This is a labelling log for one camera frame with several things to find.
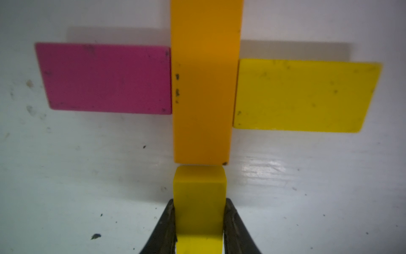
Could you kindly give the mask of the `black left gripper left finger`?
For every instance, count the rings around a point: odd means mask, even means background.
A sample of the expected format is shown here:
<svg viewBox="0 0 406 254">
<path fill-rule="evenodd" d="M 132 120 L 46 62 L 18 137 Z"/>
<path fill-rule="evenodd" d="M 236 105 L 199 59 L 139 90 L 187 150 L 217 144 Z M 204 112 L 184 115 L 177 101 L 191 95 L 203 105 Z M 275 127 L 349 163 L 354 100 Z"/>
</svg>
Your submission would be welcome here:
<svg viewBox="0 0 406 254">
<path fill-rule="evenodd" d="M 171 199 L 139 254 L 175 254 L 176 243 L 175 208 Z"/>
</svg>

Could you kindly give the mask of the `orange-yellow long block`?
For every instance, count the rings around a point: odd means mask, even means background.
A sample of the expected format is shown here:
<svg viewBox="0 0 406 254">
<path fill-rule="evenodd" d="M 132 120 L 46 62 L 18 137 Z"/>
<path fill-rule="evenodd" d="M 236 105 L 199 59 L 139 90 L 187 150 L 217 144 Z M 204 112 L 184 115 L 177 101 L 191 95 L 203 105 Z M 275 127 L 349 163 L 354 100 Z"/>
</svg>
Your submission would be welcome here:
<svg viewBox="0 0 406 254">
<path fill-rule="evenodd" d="M 243 1 L 172 1 L 174 160 L 229 162 Z"/>
</svg>

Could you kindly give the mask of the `magenta block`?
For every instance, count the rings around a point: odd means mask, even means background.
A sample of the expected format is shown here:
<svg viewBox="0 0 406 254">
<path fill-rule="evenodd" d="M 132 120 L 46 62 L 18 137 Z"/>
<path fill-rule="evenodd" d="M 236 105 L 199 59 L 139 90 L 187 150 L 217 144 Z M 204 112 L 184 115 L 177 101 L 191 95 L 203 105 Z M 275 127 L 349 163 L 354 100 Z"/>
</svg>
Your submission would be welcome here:
<svg viewBox="0 0 406 254">
<path fill-rule="evenodd" d="M 172 113 L 169 47 L 38 42 L 35 50 L 53 110 Z"/>
</svg>

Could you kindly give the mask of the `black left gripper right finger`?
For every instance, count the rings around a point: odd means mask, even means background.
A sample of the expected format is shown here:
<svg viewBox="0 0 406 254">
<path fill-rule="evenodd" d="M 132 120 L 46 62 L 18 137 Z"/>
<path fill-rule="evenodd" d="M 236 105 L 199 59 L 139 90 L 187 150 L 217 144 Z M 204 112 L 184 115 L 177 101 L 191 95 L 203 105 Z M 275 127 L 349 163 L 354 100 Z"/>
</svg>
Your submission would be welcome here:
<svg viewBox="0 0 406 254">
<path fill-rule="evenodd" d="M 262 254 L 229 198 L 226 198 L 223 229 L 226 254 Z"/>
</svg>

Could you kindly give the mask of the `yellow block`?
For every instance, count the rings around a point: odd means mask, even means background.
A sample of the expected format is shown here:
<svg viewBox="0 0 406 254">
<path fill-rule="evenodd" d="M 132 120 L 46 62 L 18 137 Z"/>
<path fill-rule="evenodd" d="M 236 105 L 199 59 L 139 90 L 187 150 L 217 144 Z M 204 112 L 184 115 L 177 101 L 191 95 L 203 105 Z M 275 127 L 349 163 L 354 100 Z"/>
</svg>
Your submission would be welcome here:
<svg viewBox="0 0 406 254">
<path fill-rule="evenodd" d="M 226 189 L 222 166 L 177 168 L 173 180 L 176 253 L 222 253 Z"/>
<path fill-rule="evenodd" d="M 378 62 L 242 59 L 233 126 L 359 132 L 381 70 Z"/>
</svg>

